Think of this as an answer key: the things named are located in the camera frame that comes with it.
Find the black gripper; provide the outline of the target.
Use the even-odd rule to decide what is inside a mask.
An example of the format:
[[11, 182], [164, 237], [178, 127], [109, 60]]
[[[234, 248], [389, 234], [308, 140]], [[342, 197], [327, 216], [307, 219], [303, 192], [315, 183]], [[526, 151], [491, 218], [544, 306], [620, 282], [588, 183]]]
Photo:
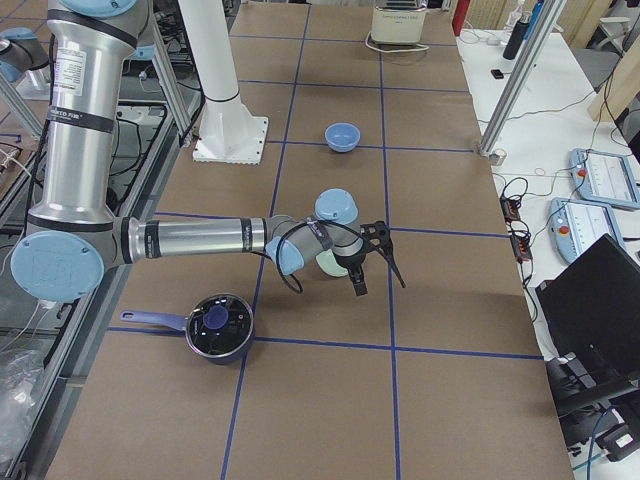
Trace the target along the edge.
[[368, 293], [363, 264], [369, 253], [367, 244], [364, 240], [355, 240], [348, 245], [333, 246], [333, 254], [338, 264], [346, 268], [349, 272], [349, 278], [357, 296], [363, 296]]

